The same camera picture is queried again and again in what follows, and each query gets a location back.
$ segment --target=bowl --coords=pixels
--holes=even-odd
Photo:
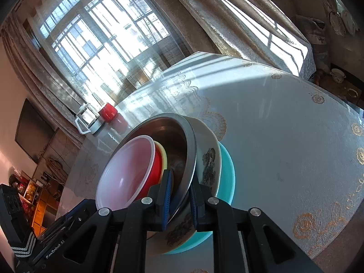
[[[344,79],[346,78],[345,73],[339,69],[332,69],[330,74],[336,83],[343,83]]]
[[[185,117],[191,124],[197,142],[195,173],[201,184],[209,186],[217,196],[221,177],[221,150],[215,134],[199,119]],[[167,225],[163,232],[155,233],[147,241],[148,255],[164,254],[180,247],[195,233],[188,197],[186,204]]]
[[[186,197],[195,171],[197,144],[194,131],[191,124],[179,114],[156,115],[135,127],[116,147],[111,159],[121,147],[139,135],[150,136],[161,143],[166,151],[167,167],[172,170],[174,178],[169,209],[171,220]]]
[[[192,125],[197,142],[196,170],[198,181],[210,187],[212,196],[217,195],[221,175],[221,151],[214,132],[201,120],[186,117]]]
[[[163,177],[163,171],[165,169],[167,169],[167,167],[168,167],[167,153],[166,153],[166,150],[163,148],[163,146],[159,142],[154,141],[154,144],[155,144],[156,149],[158,149],[158,151],[161,153],[161,158],[162,158],[161,177],[159,179],[159,183],[161,183],[162,177]]]
[[[141,191],[139,192],[135,200],[146,197],[148,195],[149,188],[159,183],[159,180],[161,178],[161,167],[162,167],[162,155],[159,149],[155,147],[155,158],[153,161],[152,169],[144,186],[142,187]]]
[[[147,135],[137,136],[120,147],[106,165],[96,190],[96,207],[118,210],[128,207],[141,192],[153,168],[155,145]]]
[[[219,142],[220,151],[221,151],[221,179],[219,191],[217,192],[216,197],[224,200],[228,204],[231,204],[234,197],[235,191],[235,169],[233,161],[230,157],[229,152],[226,148]],[[212,232],[196,232],[192,235],[190,239],[188,239],[185,243],[183,243],[178,248],[166,253],[166,254],[175,254],[182,253],[186,250],[196,247],[197,245],[204,242],[207,238],[211,236]]]

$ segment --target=curtain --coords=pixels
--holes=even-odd
[[[197,51],[305,79],[316,70],[309,42],[271,0],[21,0],[16,13],[96,109]]]
[[[345,36],[346,29],[340,15],[337,13],[336,0],[322,0],[327,18],[335,33]]]
[[[53,70],[31,42],[24,27],[14,14],[5,21],[0,32],[6,54],[32,99],[77,147],[84,137],[73,125],[83,100]]]
[[[106,102],[117,105],[193,52],[150,0],[23,0],[21,5],[18,16],[28,19],[52,62],[96,111]],[[206,42],[209,51],[217,50]]]
[[[271,0],[179,0],[220,53],[308,79],[311,45]]]

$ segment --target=window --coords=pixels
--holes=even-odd
[[[40,32],[96,108],[119,103],[185,57],[148,0],[63,0]]]

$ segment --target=turquoise bowl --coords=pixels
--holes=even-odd
[[[225,147],[219,142],[221,150],[221,178],[220,186],[217,191],[217,198],[228,202],[231,204],[235,191],[235,170],[233,161],[229,155],[229,152]],[[194,248],[195,246],[204,242],[207,238],[212,235],[212,232],[195,232],[190,239],[188,239],[180,247],[171,250],[165,254],[175,254],[182,253],[186,250]]]

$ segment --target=television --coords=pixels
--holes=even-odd
[[[21,109],[15,141],[35,162],[39,163],[55,131],[25,99]]]

